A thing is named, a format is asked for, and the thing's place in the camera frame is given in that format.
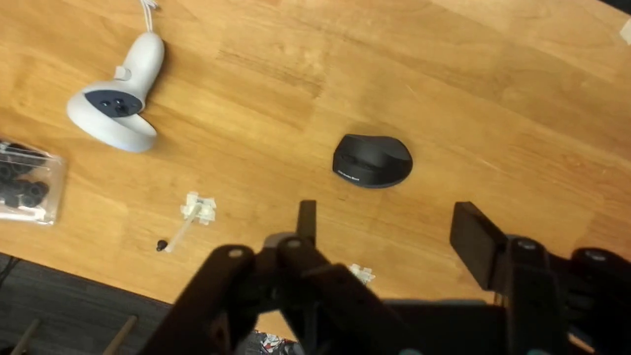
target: wooden tabletop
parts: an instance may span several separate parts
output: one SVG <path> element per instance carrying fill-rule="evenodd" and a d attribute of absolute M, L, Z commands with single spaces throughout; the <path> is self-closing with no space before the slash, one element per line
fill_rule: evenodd
<path fill-rule="evenodd" d="M 562 256 L 631 258 L 625 20 L 597 0 L 164 0 L 142 112 L 160 140 L 126 154 L 65 104 L 122 63 L 138 2 L 2 2 L 0 134 L 63 156 L 67 183 L 57 225 L 0 223 L 0 252 L 173 302 L 215 246 L 258 250 L 317 199 L 321 252 L 373 268 L 382 298 L 485 296 L 447 242 L 455 201 Z M 412 175 L 339 179 L 347 132 L 398 136 Z M 217 223 L 158 254 L 187 191 L 217 199 Z"/>

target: controller grip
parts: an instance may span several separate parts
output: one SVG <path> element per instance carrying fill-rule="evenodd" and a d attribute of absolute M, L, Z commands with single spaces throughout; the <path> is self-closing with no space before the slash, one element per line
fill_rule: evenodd
<path fill-rule="evenodd" d="M 124 83 L 142 102 L 150 93 L 164 61 L 164 41 L 156 31 L 138 35 L 114 79 Z"/>

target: black mount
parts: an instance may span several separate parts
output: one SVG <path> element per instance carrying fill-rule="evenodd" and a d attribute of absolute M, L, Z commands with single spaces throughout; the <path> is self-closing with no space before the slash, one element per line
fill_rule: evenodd
<path fill-rule="evenodd" d="M 473 203 L 455 203 L 449 240 L 501 302 L 378 300 L 317 252 L 315 201 L 302 201 L 296 233 L 270 237 L 258 254 L 215 248 L 142 353 L 227 355 L 272 309 L 307 355 L 631 353 L 631 264 L 621 256 L 554 256 L 507 237 Z"/>

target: black mouse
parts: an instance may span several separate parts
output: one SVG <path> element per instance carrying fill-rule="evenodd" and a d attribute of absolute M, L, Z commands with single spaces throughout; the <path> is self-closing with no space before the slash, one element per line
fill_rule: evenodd
<path fill-rule="evenodd" d="M 390 187 L 410 175 L 412 156 L 392 136 L 347 134 L 335 148 L 333 171 L 361 187 Z"/>

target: wood grain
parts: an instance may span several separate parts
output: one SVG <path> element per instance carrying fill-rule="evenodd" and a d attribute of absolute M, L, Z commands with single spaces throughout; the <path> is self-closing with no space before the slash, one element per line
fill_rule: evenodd
<path fill-rule="evenodd" d="M 167 55 L 144 112 L 160 142 L 136 156 L 83 134 L 65 102 L 112 75 L 138 4 L 0 2 L 2 136 L 67 160 L 59 223 L 2 223 L 2 252 L 171 302 L 209 250 L 258 248 L 317 199 L 321 250 L 371 266 L 384 298 L 487 298 L 447 244 L 453 201 L 558 254 L 631 256 L 623 14 L 595 0 L 160 6 Z M 345 132 L 402 138 L 412 175 L 382 191 L 337 179 Z M 217 223 L 156 254 L 191 189 L 217 199 Z"/>

